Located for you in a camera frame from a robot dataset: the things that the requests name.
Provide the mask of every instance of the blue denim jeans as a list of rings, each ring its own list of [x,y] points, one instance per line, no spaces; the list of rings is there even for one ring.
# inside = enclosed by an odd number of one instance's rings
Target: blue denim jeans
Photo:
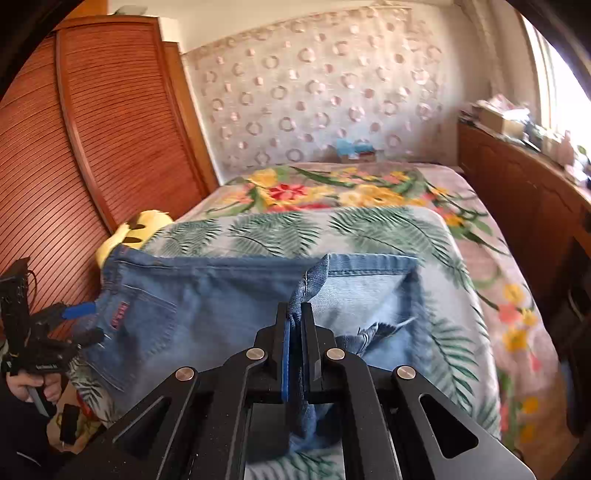
[[[102,347],[82,355],[123,412],[177,368],[219,367],[251,347],[257,331],[275,323],[280,301],[289,301],[289,402],[300,446],[310,445],[317,420],[302,397],[301,302],[312,304],[316,324],[330,328],[341,347],[372,365],[425,371],[430,364],[412,257],[156,258],[120,245],[103,266],[102,286],[96,314],[77,328],[99,326],[107,334]]]

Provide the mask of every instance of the box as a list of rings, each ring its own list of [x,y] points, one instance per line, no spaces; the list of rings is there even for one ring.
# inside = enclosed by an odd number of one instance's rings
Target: box
[[[503,118],[501,113],[483,108],[480,111],[478,120],[482,125],[494,130],[498,134],[518,138],[519,140],[523,138],[525,125],[515,120],[507,120]]]

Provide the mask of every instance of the window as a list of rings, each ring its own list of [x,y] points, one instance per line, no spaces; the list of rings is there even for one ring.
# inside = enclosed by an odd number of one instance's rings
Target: window
[[[591,150],[591,100],[567,63],[534,26],[523,18],[530,38],[540,85],[542,127],[564,135],[569,130],[573,145]]]

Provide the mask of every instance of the black cable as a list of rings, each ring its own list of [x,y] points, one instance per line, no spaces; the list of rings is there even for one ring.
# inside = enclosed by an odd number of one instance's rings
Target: black cable
[[[31,274],[33,276],[33,280],[35,280],[35,292],[33,293],[33,299],[29,304],[29,309],[32,309],[33,305],[35,305],[35,300],[37,299],[37,276],[33,270],[27,270],[27,274]]]

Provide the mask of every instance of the human hand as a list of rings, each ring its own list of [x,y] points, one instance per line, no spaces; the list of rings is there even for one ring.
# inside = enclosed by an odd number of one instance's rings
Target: human hand
[[[6,385],[12,394],[19,400],[31,403],[33,399],[29,395],[27,387],[41,387],[45,384],[43,394],[45,398],[55,403],[61,397],[61,376],[60,374],[48,374],[44,377],[40,375],[31,375],[21,370],[18,375],[11,377],[6,375]]]

